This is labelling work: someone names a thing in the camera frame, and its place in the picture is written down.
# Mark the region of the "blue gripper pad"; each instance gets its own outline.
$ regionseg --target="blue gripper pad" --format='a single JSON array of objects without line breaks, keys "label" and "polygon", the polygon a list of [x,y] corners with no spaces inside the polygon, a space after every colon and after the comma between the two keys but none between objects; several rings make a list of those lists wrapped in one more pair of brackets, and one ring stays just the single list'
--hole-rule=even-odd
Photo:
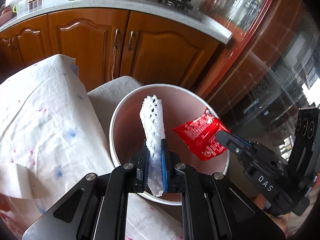
[{"label": "blue gripper pad", "polygon": [[148,187],[148,173],[149,173],[149,159],[150,159],[150,151],[147,150],[146,153],[146,162],[144,164],[144,171],[143,171],[143,184],[144,188]]},{"label": "blue gripper pad", "polygon": [[161,171],[162,171],[163,191],[164,191],[164,192],[167,192],[167,190],[168,190],[168,183],[167,183],[167,166],[165,165],[163,144],[161,144]]}]

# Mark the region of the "cabinet handle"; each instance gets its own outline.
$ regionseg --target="cabinet handle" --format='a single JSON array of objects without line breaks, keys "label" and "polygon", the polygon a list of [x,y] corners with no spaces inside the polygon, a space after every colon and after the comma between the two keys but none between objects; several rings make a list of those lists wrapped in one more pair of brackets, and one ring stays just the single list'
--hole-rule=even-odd
[{"label": "cabinet handle", "polygon": [[12,44],[11,44],[11,47],[12,47],[12,49],[17,49],[17,48],[15,48],[15,47],[13,46],[13,41],[14,41],[14,37],[12,38]]},{"label": "cabinet handle", "polygon": [[117,47],[117,35],[118,33],[120,33],[119,29],[116,29],[116,36],[115,36],[115,40],[113,41],[113,47],[116,48]]},{"label": "cabinet handle", "polygon": [[131,31],[128,50],[131,49],[131,40],[132,40],[132,36],[133,36],[133,35],[134,35],[134,31]]}]

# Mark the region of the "kitchen countertop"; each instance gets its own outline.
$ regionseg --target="kitchen countertop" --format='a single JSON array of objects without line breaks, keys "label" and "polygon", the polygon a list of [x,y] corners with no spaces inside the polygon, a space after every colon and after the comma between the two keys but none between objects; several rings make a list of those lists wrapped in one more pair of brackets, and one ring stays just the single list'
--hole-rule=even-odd
[{"label": "kitchen countertop", "polygon": [[16,17],[0,27],[0,32],[21,21],[41,14],[88,7],[127,9],[161,16],[190,26],[224,44],[227,44],[232,37],[232,33],[227,28],[197,10],[192,10],[188,13],[168,5],[145,0],[44,0],[43,4],[37,8],[18,12]]}]

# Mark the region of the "wooden cabinet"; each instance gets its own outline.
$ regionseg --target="wooden cabinet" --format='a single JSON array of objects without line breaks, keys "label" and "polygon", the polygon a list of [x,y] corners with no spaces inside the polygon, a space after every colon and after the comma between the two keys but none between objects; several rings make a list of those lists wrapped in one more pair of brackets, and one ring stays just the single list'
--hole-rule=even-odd
[{"label": "wooden cabinet", "polygon": [[219,41],[162,17],[131,12],[120,75],[143,83],[168,83],[189,89]]},{"label": "wooden cabinet", "polygon": [[0,33],[0,66],[5,78],[52,55],[47,15]]},{"label": "wooden cabinet", "polygon": [[114,52],[114,77],[118,77],[129,11],[85,8],[55,12],[48,17],[53,54],[76,59],[79,78],[87,91],[112,79]]},{"label": "wooden cabinet", "polygon": [[[218,89],[224,79],[234,70],[235,66],[242,60],[243,56],[248,51],[249,47],[254,43],[255,39],[261,35],[261,28],[263,25],[268,22],[267,18],[270,15],[270,12],[276,5],[277,0],[262,0],[263,3],[257,6],[261,8],[257,11],[257,14],[252,14],[255,17],[255,20],[250,24],[250,27],[247,30],[242,29],[238,24],[229,20],[228,17],[223,17],[219,10],[212,8],[212,4],[217,4],[222,0],[203,0],[199,10],[206,14],[207,16],[213,18],[218,23],[226,27],[232,32],[232,38],[226,45],[221,45],[219,51],[215,53],[212,58],[209,60],[209,63],[206,67],[206,71],[201,74],[200,79],[198,80],[196,86],[194,87],[195,93],[202,97],[205,100],[208,100],[213,93]],[[274,30],[273,35],[278,35],[277,31]],[[274,44],[266,44],[266,48],[263,50],[276,49],[277,47]]]},{"label": "wooden cabinet", "polygon": [[52,56],[47,15],[11,27],[12,51],[20,68]]},{"label": "wooden cabinet", "polygon": [[0,67],[3,71],[2,81],[16,73],[16,63],[11,49],[11,40],[10,29],[0,33]]},{"label": "wooden cabinet", "polygon": [[146,13],[71,9],[1,32],[0,75],[8,77],[51,55],[64,54],[76,59],[87,91],[123,75],[144,85],[168,83],[190,89],[218,45],[200,31]]}]

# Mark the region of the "cabinet door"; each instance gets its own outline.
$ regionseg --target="cabinet door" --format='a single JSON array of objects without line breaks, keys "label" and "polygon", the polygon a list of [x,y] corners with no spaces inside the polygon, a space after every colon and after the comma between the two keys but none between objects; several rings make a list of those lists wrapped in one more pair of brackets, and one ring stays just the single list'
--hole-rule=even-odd
[{"label": "cabinet door", "polygon": [[189,89],[219,41],[183,24],[131,12],[121,62],[121,75],[144,85],[168,83]]},{"label": "cabinet door", "polygon": [[12,36],[10,29],[7,29],[0,33],[0,66],[3,71],[4,78],[18,72],[16,63],[12,53]]},{"label": "cabinet door", "polygon": [[0,84],[1,84],[5,79],[6,79],[6,76],[5,76],[5,74],[4,74],[4,71],[3,71],[3,69],[2,69],[2,64],[1,64],[1,65],[0,65]]},{"label": "cabinet door", "polygon": [[41,15],[11,27],[12,49],[18,68],[52,56],[47,17]]},{"label": "cabinet door", "polygon": [[49,14],[52,51],[76,59],[79,78],[87,91],[112,79],[114,52],[114,78],[119,76],[119,57],[128,17],[127,10],[107,8]]}]

